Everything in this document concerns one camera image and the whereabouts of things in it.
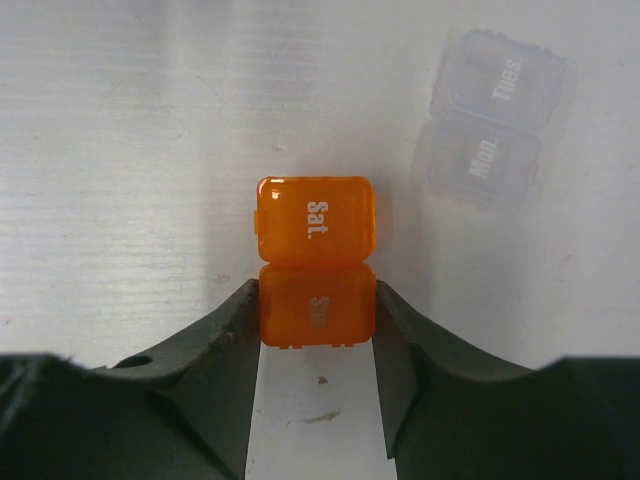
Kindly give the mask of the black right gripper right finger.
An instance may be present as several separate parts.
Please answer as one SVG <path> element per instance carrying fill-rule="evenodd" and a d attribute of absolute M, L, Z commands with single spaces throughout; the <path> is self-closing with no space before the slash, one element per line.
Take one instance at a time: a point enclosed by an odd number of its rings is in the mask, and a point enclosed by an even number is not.
<path fill-rule="evenodd" d="M 635 479 L 639 362 L 567 357 L 531 370 L 376 288 L 373 353 L 401 479 Z"/>

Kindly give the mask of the orange pill organizer box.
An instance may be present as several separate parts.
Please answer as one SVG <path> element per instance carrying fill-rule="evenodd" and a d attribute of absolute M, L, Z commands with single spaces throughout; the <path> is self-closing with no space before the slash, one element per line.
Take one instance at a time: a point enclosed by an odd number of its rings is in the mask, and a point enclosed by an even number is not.
<path fill-rule="evenodd" d="M 376 197 L 361 176 L 266 177 L 257 186 L 259 324 L 281 349 L 367 342 L 375 331 Z"/>

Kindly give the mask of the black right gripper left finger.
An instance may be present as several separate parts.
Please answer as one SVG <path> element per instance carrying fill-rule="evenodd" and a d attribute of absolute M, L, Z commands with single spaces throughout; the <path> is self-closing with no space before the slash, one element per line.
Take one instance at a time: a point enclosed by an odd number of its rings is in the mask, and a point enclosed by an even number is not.
<path fill-rule="evenodd" d="M 5 479 L 242 479 L 260 338 L 258 283 L 113 367 L 1 358 Z"/>

